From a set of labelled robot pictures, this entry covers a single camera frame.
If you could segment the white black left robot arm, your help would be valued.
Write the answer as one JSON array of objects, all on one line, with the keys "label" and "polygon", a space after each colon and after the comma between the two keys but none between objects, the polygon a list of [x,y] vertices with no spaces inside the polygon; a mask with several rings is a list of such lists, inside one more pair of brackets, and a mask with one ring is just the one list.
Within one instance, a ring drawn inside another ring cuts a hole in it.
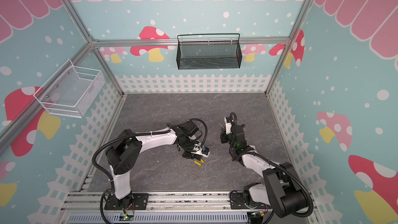
[{"label": "white black left robot arm", "polygon": [[209,148],[200,141],[202,136],[207,137],[207,129],[200,131],[193,120],[177,125],[167,124],[165,129],[154,132],[134,133],[130,129],[125,130],[106,150],[112,176],[110,196],[113,205],[126,209],[134,204],[130,171],[140,153],[164,145],[176,145],[183,150],[184,158],[202,162],[209,155]]}]

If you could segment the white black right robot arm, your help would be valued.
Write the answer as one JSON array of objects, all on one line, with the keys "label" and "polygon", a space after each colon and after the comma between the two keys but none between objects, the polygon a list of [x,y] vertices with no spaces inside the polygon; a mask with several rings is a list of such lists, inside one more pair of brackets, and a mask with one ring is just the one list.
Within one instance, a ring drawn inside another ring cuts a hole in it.
[{"label": "white black right robot arm", "polygon": [[220,138],[223,144],[229,144],[234,162],[253,170],[264,180],[244,188],[242,195],[249,208],[265,204],[279,218],[288,215],[305,218],[313,213],[311,194],[299,180],[293,165],[277,163],[259,154],[254,146],[247,144],[244,125],[226,122]]}]

